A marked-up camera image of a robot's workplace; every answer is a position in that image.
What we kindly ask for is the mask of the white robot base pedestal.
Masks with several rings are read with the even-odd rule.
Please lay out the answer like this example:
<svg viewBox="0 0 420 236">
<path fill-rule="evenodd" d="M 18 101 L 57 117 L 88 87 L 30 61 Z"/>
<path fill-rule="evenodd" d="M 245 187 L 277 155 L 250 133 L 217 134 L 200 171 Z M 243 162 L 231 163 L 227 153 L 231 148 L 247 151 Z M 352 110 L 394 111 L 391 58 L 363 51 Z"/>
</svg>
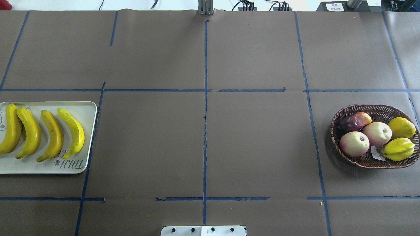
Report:
<svg viewBox="0 0 420 236">
<path fill-rule="evenodd" d="M 244 226 L 166 226 L 161 236 L 247 236 Z"/>
</svg>

